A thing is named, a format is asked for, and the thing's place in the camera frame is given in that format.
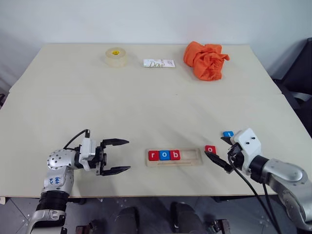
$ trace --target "orange cloth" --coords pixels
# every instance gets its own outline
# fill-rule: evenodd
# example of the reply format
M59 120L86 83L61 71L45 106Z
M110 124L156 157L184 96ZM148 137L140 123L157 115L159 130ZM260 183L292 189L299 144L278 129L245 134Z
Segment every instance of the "orange cloth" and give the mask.
M221 50L221 45L202 45L192 41L185 49L183 60L194 68L193 72L199 79L218 80L222 78L224 60L230 60L228 55L221 54Z

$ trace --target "chair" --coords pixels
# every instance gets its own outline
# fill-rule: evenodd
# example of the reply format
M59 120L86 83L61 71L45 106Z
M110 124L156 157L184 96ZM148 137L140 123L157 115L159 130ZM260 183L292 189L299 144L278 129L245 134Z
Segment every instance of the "chair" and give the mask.
M5 95L4 94L0 94L0 106L3 105L2 100L4 99Z
M312 137L312 38L285 76L273 79Z

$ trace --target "blue letter block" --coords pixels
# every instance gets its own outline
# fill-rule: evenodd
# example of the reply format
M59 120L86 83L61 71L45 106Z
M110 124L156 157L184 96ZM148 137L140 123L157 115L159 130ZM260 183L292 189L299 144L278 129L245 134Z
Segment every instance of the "blue letter block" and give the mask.
M161 150L159 151L160 160L170 160L170 152L169 150Z
M234 136L234 133L232 131L223 132L224 137L232 137Z

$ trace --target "soap wrapper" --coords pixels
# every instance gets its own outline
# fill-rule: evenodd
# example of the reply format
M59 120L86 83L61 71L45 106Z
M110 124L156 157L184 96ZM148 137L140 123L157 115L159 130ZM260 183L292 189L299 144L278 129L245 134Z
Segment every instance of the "soap wrapper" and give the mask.
M144 67L176 67L173 59L144 59L143 60Z

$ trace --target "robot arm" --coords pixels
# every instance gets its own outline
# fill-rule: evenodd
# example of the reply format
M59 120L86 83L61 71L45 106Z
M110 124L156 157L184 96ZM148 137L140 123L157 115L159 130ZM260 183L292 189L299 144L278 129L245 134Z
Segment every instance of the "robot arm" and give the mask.
M296 165L263 157L261 143L250 128L222 139L231 145L228 155L234 167L254 181L269 185L285 205L295 226L311 231L312 183L307 173ZM233 171L233 167L219 156L210 152L205 154L227 173Z
M85 133L85 137L80 146L74 149L67 148L70 141L64 149L56 150L48 156L48 172L44 179L44 187L36 211L30 219L27 234L67 233L62 226L66 218L66 203L74 184L74 170L94 170L98 176L109 176L130 168L130 166L125 166L104 170L106 146L122 145L129 143L128 141L106 139L101 142L100 146L96 146L96 141L90 139L90 130L86 129L81 133Z

